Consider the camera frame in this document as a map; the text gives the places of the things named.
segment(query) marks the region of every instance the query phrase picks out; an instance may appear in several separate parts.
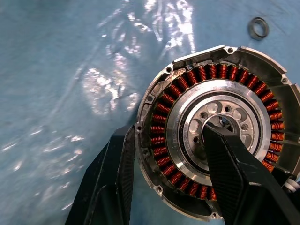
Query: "blue fabric surface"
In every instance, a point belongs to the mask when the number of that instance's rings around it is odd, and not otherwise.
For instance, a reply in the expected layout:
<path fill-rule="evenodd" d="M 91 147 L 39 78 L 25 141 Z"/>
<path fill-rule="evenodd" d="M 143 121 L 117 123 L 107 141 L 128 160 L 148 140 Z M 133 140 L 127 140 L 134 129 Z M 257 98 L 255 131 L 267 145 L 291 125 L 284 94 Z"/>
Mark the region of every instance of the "blue fabric surface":
<path fill-rule="evenodd" d="M 299 82 L 299 10 L 296 0 L 0 1 L 0 224 L 64 224 L 87 166 L 175 58 L 245 45 Z M 270 26 L 262 41 L 247 32 L 256 16 Z M 131 224 L 165 223 L 202 224 L 165 205 L 136 163 Z"/>

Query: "metal ring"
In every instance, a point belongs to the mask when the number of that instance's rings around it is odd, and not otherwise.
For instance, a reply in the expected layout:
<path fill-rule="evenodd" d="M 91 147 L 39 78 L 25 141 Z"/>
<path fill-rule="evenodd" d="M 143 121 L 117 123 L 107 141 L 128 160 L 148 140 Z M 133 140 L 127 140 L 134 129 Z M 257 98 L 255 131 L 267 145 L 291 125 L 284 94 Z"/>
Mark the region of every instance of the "metal ring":
<path fill-rule="evenodd" d="M 261 25 L 261 27 L 263 29 L 263 34 L 262 35 L 258 34 L 255 31 L 255 24 L 256 23 Z M 261 17 L 255 17 L 254 19 L 252 19 L 249 23 L 248 29 L 249 29 L 250 36 L 255 40 L 262 40 L 263 38 L 265 38 L 269 34 L 269 25 Z"/>

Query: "copper coil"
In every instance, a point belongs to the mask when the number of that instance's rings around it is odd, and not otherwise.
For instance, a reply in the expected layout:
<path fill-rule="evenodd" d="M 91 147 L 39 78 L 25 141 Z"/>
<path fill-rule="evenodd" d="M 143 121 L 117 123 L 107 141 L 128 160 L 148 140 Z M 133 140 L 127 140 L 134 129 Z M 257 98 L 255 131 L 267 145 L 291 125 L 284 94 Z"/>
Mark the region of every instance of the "copper coil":
<path fill-rule="evenodd" d="M 193 70 L 189 71 L 187 74 L 188 80 L 191 82 L 192 85 L 198 83 L 196 74 L 194 73 Z"/>
<path fill-rule="evenodd" d="M 189 85 L 188 85 L 186 79 L 184 79 L 183 76 L 181 76 L 181 77 L 178 79 L 178 84 L 179 84 L 179 86 L 180 86 L 183 90 L 186 90 L 187 88 L 189 88 Z"/>
<path fill-rule="evenodd" d="M 166 103 L 170 104 L 170 105 L 173 105 L 174 102 L 175 102 L 175 99 L 172 98 L 172 96 L 164 93 L 161 97 L 162 100 L 164 100 Z"/>
<path fill-rule="evenodd" d="M 285 128 L 285 123 L 283 121 L 271 122 L 272 130 L 283 130 Z"/>
<path fill-rule="evenodd" d="M 266 105 L 267 111 L 274 110 L 279 107 L 279 102 L 275 99 Z"/>
<path fill-rule="evenodd" d="M 214 188 L 211 188 L 211 189 L 210 189 L 210 199 L 211 199 L 211 200 L 216 200 L 216 199 L 217 199 L 217 196 L 216 196 L 216 194 L 215 194 Z"/>
<path fill-rule="evenodd" d="M 271 114 L 269 114 L 269 117 L 270 117 L 270 120 L 273 121 L 273 120 L 278 120 L 280 118 L 282 118 L 282 112 L 281 110 L 274 110 L 272 111 Z"/>
<path fill-rule="evenodd" d="M 276 142 L 270 142 L 269 150 L 281 152 L 282 148 L 283 148 L 283 144 L 276 143 Z"/>
<path fill-rule="evenodd" d="M 167 118 L 165 116 L 154 114 L 152 120 L 157 123 L 165 123 Z"/>
<path fill-rule="evenodd" d="M 283 141 L 285 138 L 285 134 L 281 132 L 272 132 L 271 133 L 271 140 L 274 141 Z"/>
<path fill-rule="evenodd" d="M 185 191 L 185 189 L 187 189 L 187 187 L 188 187 L 188 184 L 189 184 L 189 179 L 188 179 L 188 178 L 185 178 L 185 179 L 181 182 L 181 184 L 180 184 L 180 186 L 179 186 L 179 189 L 180 189 L 181 191 Z"/>
<path fill-rule="evenodd" d="M 181 95 L 181 90 L 175 86 L 175 84 L 172 84 L 170 87 L 169 87 L 169 90 L 170 92 L 176 96 L 177 98 L 179 97 L 179 95 Z"/>
<path fill-rule="evenodd" d="M 181 177 L 182 177 L 182 174 L 181 174 L 181 172 L 178 171 L 171 177 L 170 182 L 173 185 L 175 185 L 180 180 Z"/>
<path fill-rule="evenodd" d="M 262 100 L 263 103 L 265 103 L 266 101 L 269 101 L 270 99 L 272 99 L 274 97 L 274 94 L 271 90 L 266 91 L 266 93 L 264 93 L 260 99 Z"/>
<path fill-rule="evenodd" d="M 200 199 L 205 200 L 207 195 L 207 186 L 202 185 L 200 189 Z"/>
<path fill-rule="evenodd" d="M 153 134 L 163 134 L 164 132 L 165 132 L 165 127 L 151 126 L 151 133 Z"/>
<path fill-rule="evenodd" d="M 153 150 L 153 155 L 156 157 L 156 156 L 166 154 L 167 152 L 168 152 L 168 150 L 165 146 L 164 147 L 159 147 L 159 148 L 156 148 L 156 149 Z"/>
<path fill-rule="evenodd" d="M 268 161 L 276 163 L 279 160 L 279 156 L 276 155 L 275 153 L 268 152 L 265 159 L 268 160 Z"/>
<path fill-rule="evenodd" d="M 176 170 L 174 164 L 167 166 L 161 173 L 164 176 L 169 176 L 171 173 L 173 173 Z"/>
<path fill-rule="evenodd" d="M 215 64 L 210 64 L 210 78 L 216 79 L 217 78 L 217 67 Z"/>
<path fill-rule="evenodd" d="M 166 165 L 168 162 L 170 162 L 171 160 L 170 160 L 170 157 L 163 157 L 163 158 L 161 158 L 161 159 L 159 159 L 158 161 L 157 161 L 157 165 L 158 166 L 164 166 L 164 165 Z"/>
<path fill-rule="evenodd" d="M 153 137 L 151 138 L 151 144 L 152 145 L 157 145 L 157 144 L 162 144 L 165 143 L 165 137 Z"/>
<path fill-rule="evenodd" d="M 267 84 L 264 82 L 261 82 L 255 89 L 254 92 L 257 95 L 260 95 L 261 93 L 263 93 L 265 90 L 267 89 Z"/>
<path fill-rule="evenodd" d="M 189 190 L 189 194 L 190 195 L 196 195 L 198 187 L 199 187 L 199 184 L 193 183 L 190 190 Z"/>
<path fill-rule="evenodd" d="M 220 65 L 220 78 L 221 79 L 227 78 L 227 65 L 225 64 Z"/>
<path fill-rule="evenodd" d="M 256 85 L 256 83 L 257 83 L 258 81 L 259 81 L 259 80 L 258 80 L 258 77 L 255 76 L 255 75 L 253 75 L 253 76 L 250 78 L 250 80 L 248 81 L 247 86 L 248 86 L 250 89 L 253 89 L 254 86 Z"/>
<path fill-rule="evenodd" d="M 239 68 L 232 66 L 229 72 L 229 80 L 236 80 L 236 76 L 238 75 Z"/>
<path fill-rule="evenodd" d="M 163 105 L 163 104 L 161 104 L 161 103 L 157 103 L 156 109 L 157 109 L 158 111 L 160 111 L 160 112 L 162 112 L 162 113 L 166 113 L 166 114 L 168 114 L 169 111 L 170 111 L 170 108 L 169 108 L 169 107 L 167 107 L 167 106 L 165 106 L 165 105 Z"/>
<path fill-rule="evenodd" d="M 244 84 L 248 79 L 248 77 L 249 77 L 249 72 L 243 69 L 239 77 L 239 82 Z"/>
<path fill-rule="evenodd" d="M 262 162 L 262 164 L 263 164 L 270 172 L 273 171 L 274 166 L 273 166 L 272 164 L 268 163 L 266 160 L 264 160 L 264 161 Z"/>

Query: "mounting hole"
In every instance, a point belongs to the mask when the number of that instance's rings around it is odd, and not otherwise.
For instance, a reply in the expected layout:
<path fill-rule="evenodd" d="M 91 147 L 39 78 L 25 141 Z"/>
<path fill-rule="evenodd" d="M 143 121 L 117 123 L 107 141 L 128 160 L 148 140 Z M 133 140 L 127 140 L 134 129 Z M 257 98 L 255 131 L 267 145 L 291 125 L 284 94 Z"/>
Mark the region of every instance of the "mounting hole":
<path fill-rule="evenodd" d="M 243 124 L 241 128 L 242 128 L 243 131 L 247 131 L 248 130 L 248 125 L 247 124 Z"/>
<path fill-rule="evenodd" d="M 157 187 L 157 191 L 158 191 L 158 192 L 162 192 L 163 189 L 162 189 L 161 187 Z"/>
<path fill-rule="evenodd" d="M 171 68 L 171 67 L 167 67 L 166 71 L 167 71 L 168 73 L 170 73 L 170 72 L 172 72 L 172 68 Z"/>
<path fill-rule="evenodd" d="M 225 111 L 226 113 L 229 113 L 229 112 L 231 111 L 231 107 L 230 107 L 230 106 L 226 106 L 226 107 L 224 108 L 224 111 Z"/>
<path fill-rule="evenodd" d="M 198 144 L 198 143 L 200 142 L 200 138 L 199 138 L 199 137 L 194 137 L 194 138 L 193 138 L 193 142 L 194 142 L 195 144 Z"/>
<path fill-rule="evenodd" d="M 200 118 L 201 119 L 206 119 L 207 118 L 207 113 L 206 112 L 202 112 L 202 113 L 200 113 Z"/>

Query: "copper winding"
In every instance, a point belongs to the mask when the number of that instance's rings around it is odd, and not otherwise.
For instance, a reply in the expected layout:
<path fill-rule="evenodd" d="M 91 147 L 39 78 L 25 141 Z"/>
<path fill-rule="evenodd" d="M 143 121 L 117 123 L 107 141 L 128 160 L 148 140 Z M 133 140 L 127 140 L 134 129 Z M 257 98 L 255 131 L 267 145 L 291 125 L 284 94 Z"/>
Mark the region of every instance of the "copper winding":
<path fill-rule="evenodd" d="M 285 134 L 281 132 L 273 132 L 271 133 L 271 140 L 274 141 L 283 141 L 285 138 Z"/>
<path fill-rule="evenodd" d="M 210 199 L 211 199 L 211 200 L 216 200 L 216 199 L 217 199 L 217 196 L 216 196 L 216 194 L 215 194 L 214 188 L 211 188 L 211 189 L 210 189 Z"/>
<path fill-rule="evenodd" d="M 268 161 L 276 163 L 279 160 L 279 156 L 276 155 L 275 153 L 268 152 L 265 159 L 268 160 Z"/>
<path fill-rule="evenodd" d="M 261 93 L 263 93 L 265 90 L 267 89 L 267 84 L 264 82 L 261 82 L 255 89 L 254 92 L 257 95 L 260 95 Z"/>
<path fill-rule="evenodd" d="M 180 178 L 182 177 L 183 175 L 181 174 L 181 172 L 177 172 L 177 173 L 175 173 L 172 177 L 171 177 L 171 179 L 170 179 L 170 182 L 172 183 L 172 184 L 176 184 L 179 180 L 180 180 Z"/>
<path fill-rule="evenodd" d="M 210 64 L 210 78 L 211 79 L 216 79 L 217 78 L 217 67 L 215 64 Z"/>
<path fill-rule="evenodd" d="M 270 163 L 268 163 L 266 160 L 264 160 L 264 161 L 262 162 L 262 164 L 263 164 L 270 172 L 273 171 L 274 166 L 272 166 L 272 165 L 271 165 Z"/>
<path fill-rule="evenodd" d="M 178 79 L 178 84 L 179 84 L 179 86 L 180 86 L 183 90 L 186 90 L 187 88 L 189 88 L 189 85 L 188 85 L 186 79 L 184 79 L 183 76 L 181 76 L 181 77 Z"/>
<path fill-rule="evenodd" d="M 249 87 L 250 89 L 253 89 L 258 81 L 259 81 L 258 77 L 255 75 L 252 75 L 252 77 L 248 81 L 247 87 Z"/>
<path fill-rule="evenodd" d="M 165 143 L 165 137 L 153 137 L 151 138 L 151 144 L 152 145 L 157 145 L 157 144 L 162 144 Z"/>
<path fill-rule="evenodd" d="M 271 122 L 272 130 L 283 130 L 285 128 L 285 123 L 283 121 Z"/>
<path fill-rule="evenodd" d="M 265 103 L 266 101 L 269 101 L 270 99 L 272 99 L 274 97 L 274 94 L 271 90 L 266 91 L 266 93 L 264 93 L 260 99 L 263 103 Z"/>
<path fill-rule="evenodd" d="M 166 113 L 168 114 L 170 111 L 170 108 L 161 104 L 161 103 L 157 103 L 156 108 L 158 111 L 162 112 L 162 113 Z"/>
<path fill-rule="evenodd" d="M 164 132 L 165 132 L 165 127 L 151 126 L 151 133 L 153 134 L 163 134 Z"/>
<path fill-rule="evenodd" d="M 159 165 L 159 166 L 164 166 L 164 165 L 166 165 L 168 162 L 170 162 L 171 160 L 170 160 L 170 157 L 163 157 L 163 158 L 161 158 L 161 159 L 159 159 L 158 161 L 157 161 L 157 165 Z"/>
<path fill-rule="evenodd" d="M 227 78 L 227 65 L 220 64 L 220 78 L 226 79 Z"/>
<path fill-rule="evenodd" d="M 238 72 L 239 72 L 239 68 L 237 68 L 236 66 L 232 66 L 229 72 L 229 80 L 235 81 Z"/>
<path fill-rule="evenodd" d="M 167 118 L 165 116 L 154 114 L 152 120 L 157 123 L 165 123 Z"/>
<path fill-rule="evenodd" d="M 168 150 L 165 146 L 164 147 L 159 147 L 159 148 L 156 148 L 156 149 L 153 150 L 153 155 L 156 157 L 156 156 L 166 154 L 167 152 L 168 152 Z"/>
<path fill-rule="evenodd" d="M 175 84 L 172 84 L 170 87 L 169 87 L 169 90 L 170 92 L 176 96 L 177 98 L 179 97 L 179 95 L 181 95 L 181 90 L 175 86 Z"/>
<path fill-rule="evenodd" d="M 282 147 L 283 147 L 283 145 L 280 144 L 280 143 L 270 142 L 269 150 L 281 152 L 282 151 Z"/>
<path fill-rule="evenodd" d="M 172 164 L 172 165 L 167 166 L 167 167 L 162 171 L 162 174 L 163 174 L 164 176 L 168 176 L 168 175 L 170 175 L 171 173 L 173 173 L 175 170 L 176 170 L 176 168 L 175 168 L 174 164 Z"/>
<path fill-rule="evenodd" d="M 239 82 L 244 84 L 248 79 L 248 77 L 249 77 L 249 72 L 243 69 L 239 77 Z"/>
<path fill-rule="evenodd" d="M 205 200 L 207 195 L 207 186 L 202 185 L 200 189 L 200 199 Z"/>
<path fill-rule="evenodd" d="M 187 187 L 188 187 L 188 184 L 189 184 L 189 179 L 188 179 L 188 178 L 185 178 L 185 179 L 181 182 L 181 184 L 180 184 L 180 186 L 179 186 L 179 189 L 180 189 L 181 191 L 185 191 L 185 190 L 187 189 Z"/>
<path fill-rule="evenodd" d="M 166 103 L 170 104 L 170 105 L 173 105 L 174 102 L 175 102 L 175 99 L 172 98 L 172 96 L 164 93 L 161 97 L 162 100 L 164 100 Z"/>
<path fill-rule="evenodd" d="M 269 114 L 269 117 L 270 117 L 270 120 L 273 121 L 273 120 L 278 120 L 280 118 L 282 118 L 282 112 L 281 110 L 274 110 L 272 111 L 271 114 Z"/>
<path fill-rule="evenodd" d="M 267 111 L 277 109 L 278 107 L 279 107 L 279 102 L 276 99 L 266 105 Z"/>
<path fill-rule="evenodd" d="M 190 190 L 189 190 L 189 194 L 190 195 L 196 195 L 198 187 L 199 187 L 199 184 L 193 183 Z"/>
<path fill-rule="evenodd" d="M 187 74 L 188 80 L 191 82 L 192 85 L 198 83 L 196 74 L 194 73 L 193 70 L 189 71 Z"/>
<path fill-rule="evenodd" d="M 207 76 L 206 76 L 206 71 L 205 71 L 204 66 L 199 67 L 198 72 L 199 72 L 199 76 L 200 76 L 200 81 L 205 81 L 207 79 Z"/>

